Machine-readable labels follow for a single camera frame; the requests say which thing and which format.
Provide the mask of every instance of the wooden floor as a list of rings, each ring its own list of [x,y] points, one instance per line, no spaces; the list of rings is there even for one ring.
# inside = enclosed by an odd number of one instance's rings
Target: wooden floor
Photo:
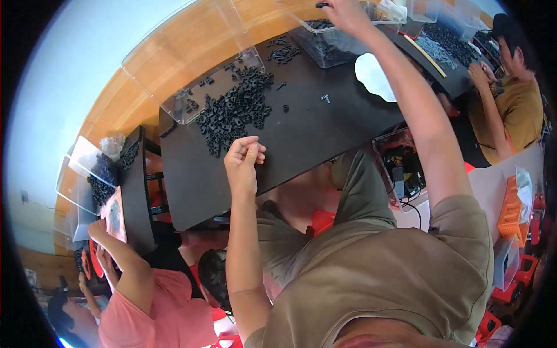
[[[300,4],[312,2],[301,0],[294,3],[299,8]],[[155,30],[131,52],[126,66],[134,76],[151,81],[148,89],[155,96],[170,96],[238,53],[233,33],[219,24],[222,21],[216,3],[222,3],[222,0],[196,1],[168,20],[162,31]],[[275,0],[233,0],[233,3],[248,32],[250,45],[296,26],[296,22],[279,11]],[[481,19],[492,27],[493,19],[486,13],[482,12]],[[127,135],[142,124],[148,138],[158,141],[158,109],[157,102],[124,70],[118,69],[98,96],[79,135],[98,144],[106,136]],[[73,187],[73,184],[71,179],[63,182],[67,187]],[[58,196],[56,209],[68,212],[69,204]],[[62,218],[64,214],[57,212],[55,219]],[[58,231],[54,234],[55,240],[63,237]],[[57,255],[73,254],[58,244],[55,244],[55,251]]]

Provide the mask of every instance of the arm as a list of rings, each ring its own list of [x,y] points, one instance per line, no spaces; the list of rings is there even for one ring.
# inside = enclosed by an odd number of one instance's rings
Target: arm
[[[83,272],[79,273],[79,289],[81,290],[83,295],[85,295],[85,299],[87,300],[87,305],[89,306],[91,314],[93,314],[95,318],[100,319],[101,308],[99,307],[97,300],[95,300],[95,296],[93,296],[91,290],[89,290],[87,284],[85,284],[85,275],[83,274]]]
[[[104,248],[99,248],[97,250],[97,259],[99,260],[99,264],[104,271],[106,280],[108,281],[108,285],[110,286],[110,291],[114,293],[114,289],[116,289],[120,278],[116,274],[114,266],[112,266],[112,256],[110,256],[110,254],[106,250],[104,250]]]
[[[486,115],[487,120],[487,128],[493,138],[497,157],[501,160],[507,159],[513,155],[513,151],[510,139],[506,136],[505,125],[503,124],[503,120],[501,120],[497,104],[495,104],[495,99],[493,98],[493,94],[491,94],[489,86],[490,79],[485,72],[485,68],[472,63],[470,64],[470,68],[468,68],[468,75],[478,89],[478,93],[482,99],[483,112]]]
[[[497,151],[497,157],[501,160],[507,159],[512,156],[512,147],[510,139],[506,137],[505,125],[503,124],[503,120],[501,120],[501,115],[495,104],[495,99],[489,88],[478,91],[482,99],[483,112],[486,115],[487,128],[493,138],[495,151]]]
[[[153,301],[153,270],[126,243],[114,238],[106,232],[106,222],[95,221],[89,226],[89,235],[112,256],[122,277],[116,290],[133,305],[149,315]]]
[[[224,158],[232,194],[226,280],[242,343],[265,326],[271,312],[263,286],[255,206],[254,164],[263,163],[266,149],[257,140],[257,136],[236,140]]]
[[[414,137],[433,209],[444,198],[472,195],[464,160],[443,107],[420,73],[377,28],[355,0],[327,0],[323,10],[341,30],[374,52]]]

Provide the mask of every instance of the plastic bag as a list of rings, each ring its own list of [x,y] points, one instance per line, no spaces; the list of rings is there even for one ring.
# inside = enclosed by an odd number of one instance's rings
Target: plastic bag
[[[112,161],[116,162],[120,159],[120,152],[124,148],[125,141],[126,137],[124,136],[124,134],[101,139],[101,150]]]
[[[532,200],[533,187],[532,180],[530,179],[530,173],[524,168],[515,166],[516,171],[516,187],[518,192],[516,193],[519,200],[522,202],[522,209],[520,210],[520,221],[519,223],[528,222],[530,219],[530,212],[532,211]]]

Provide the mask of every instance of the white paper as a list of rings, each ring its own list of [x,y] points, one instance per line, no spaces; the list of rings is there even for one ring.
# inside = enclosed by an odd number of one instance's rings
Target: white paper
[[[366,53],[356,59],[354,65],[356,79],[364,84],[365,89],[372,94],[377,94],[385,101],[396,102],[393,90],[390,88],[389,80],[385,76],[381,65],[374,55]]]

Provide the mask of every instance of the hand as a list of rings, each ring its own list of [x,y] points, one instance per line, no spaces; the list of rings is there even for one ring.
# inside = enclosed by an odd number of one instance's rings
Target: hand
[[[258,140],[258,136],[236,139],[224,157],[232,198],[255,197],[257,193],[254,165],[263,164],[267,150]]]
[[[100,219],[97,220],[89,225],[89,236],[91,239],[98,244],[102,245],[99,239],[102,239],[103,236],[107,236],[108,232],[106,231],[106,220]]]
[[[104,248],[101,248],[100,246],[97,248],[97,259],[99,260],[99,264],[105,273],[107,271],[114,270],[114,266],[112,265],[112,256],[108,251],[104,250]]]
[[[488,80],[488,82],[489,82],[490,84],[493,83],[493,82],[495,82],[495,80],[497,80],[497,79],[495,78],[495,74],[493,73],[493,70],[491,70],[491,68],[489,67],[489,65],[487,65],[486,62],[480,61],[480,66],[482,67],[483,72],[486,73],[487,80]]]
[[[79,272],[79,290],[81,292],[85,292],[87,289],[87,284],[85,284],[85,274],[83,272]]]
[[[479,64],[470,64],[470,67],[468,68],[468,76],[470,77],[478,91],[485,92],[486,89],[490,89],[487,75]]]
[[[317,3],[326,2],[329,6],[323,7],[323,11],[338,29],[356,38],[367,34],[364,28],[377,30],[365,13],[364,8],[357,0],[317,0]]]

